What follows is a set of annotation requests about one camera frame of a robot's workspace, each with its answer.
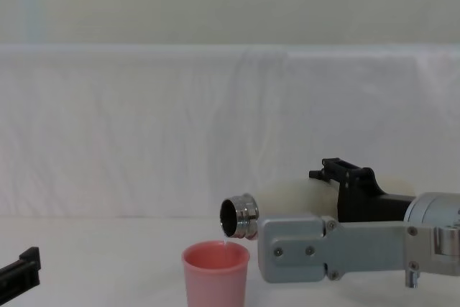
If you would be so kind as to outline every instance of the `plastic cup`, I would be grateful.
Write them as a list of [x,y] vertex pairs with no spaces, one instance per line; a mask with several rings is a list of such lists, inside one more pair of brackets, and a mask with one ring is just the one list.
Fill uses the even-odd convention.
[[249,252],[234,242],[194,244],[182,253],[188,307],[244,307]]

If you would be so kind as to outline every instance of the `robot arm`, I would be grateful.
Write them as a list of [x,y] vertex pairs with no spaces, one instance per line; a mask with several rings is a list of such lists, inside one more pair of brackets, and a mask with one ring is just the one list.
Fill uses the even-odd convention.
[[460,195],[386,194],[372,169],[340,159],[323,160],[323,169],[309,176],[339,184],[337,219],[308,210],[259,217],[250,195],[222,203],[224,233],[257,238],[266,281],[315,282],[325,276],[339,280],[347,272],[404,270],[406,286],[415,288],[421,272],[460,275]]
[[29,248],[19,256],[19,260],[0,269],[0,305],[39,285],[40,269],[38,247]]

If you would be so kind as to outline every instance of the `black bracket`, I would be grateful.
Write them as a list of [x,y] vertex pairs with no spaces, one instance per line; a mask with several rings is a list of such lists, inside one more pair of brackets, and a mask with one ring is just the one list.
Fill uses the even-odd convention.
[[340,222],[403,221],[412,196],[387,194],[371,168],[360,168],[340,158],[325,158],[323,169],[312,170],[312,179],[339,183],[337,212]]
[[39,285],[41,268],[38,247],[30,247],[19,260],[0,269],[0,305]]

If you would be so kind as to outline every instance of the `white wall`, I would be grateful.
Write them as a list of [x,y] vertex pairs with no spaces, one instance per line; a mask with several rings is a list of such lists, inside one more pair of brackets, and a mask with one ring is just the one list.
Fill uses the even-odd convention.
[[460,50],[0,45],[0,215],[216,216],[341,157],[458,192]]
[[460,41],[460,0],[0,0],[1,42]]

